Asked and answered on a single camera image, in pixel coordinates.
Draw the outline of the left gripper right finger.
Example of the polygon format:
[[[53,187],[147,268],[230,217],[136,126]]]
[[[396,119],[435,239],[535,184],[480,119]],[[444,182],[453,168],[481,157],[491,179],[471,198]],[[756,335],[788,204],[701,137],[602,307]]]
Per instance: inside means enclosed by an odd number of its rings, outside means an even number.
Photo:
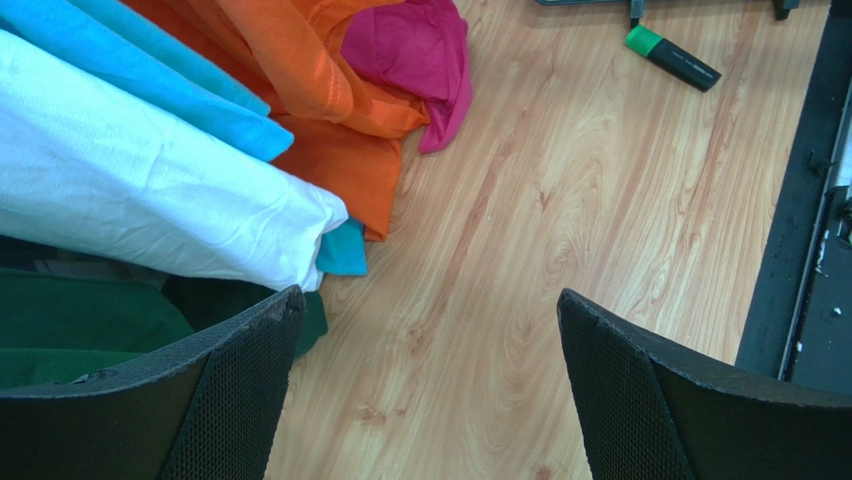
[[[720,362],[560,294],[562,350],[596,479],[847,479],[851,399]]]

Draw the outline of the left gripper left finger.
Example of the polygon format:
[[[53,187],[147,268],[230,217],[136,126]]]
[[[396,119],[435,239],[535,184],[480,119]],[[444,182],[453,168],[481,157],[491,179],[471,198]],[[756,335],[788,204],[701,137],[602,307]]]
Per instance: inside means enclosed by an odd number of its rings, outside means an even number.
[[[260,479],[305,313],[292,286],[68,384],[1,394],[5,479]]]

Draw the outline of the magenta t shirt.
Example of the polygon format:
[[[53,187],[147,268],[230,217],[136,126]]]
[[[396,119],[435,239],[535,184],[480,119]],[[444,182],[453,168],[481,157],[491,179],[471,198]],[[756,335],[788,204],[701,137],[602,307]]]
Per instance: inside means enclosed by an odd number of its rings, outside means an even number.
[[[361,77],[419,98],[422,153],[446,148],[471,107],[468,23],[452,1],[403,1],[354,15],[341,53]]]

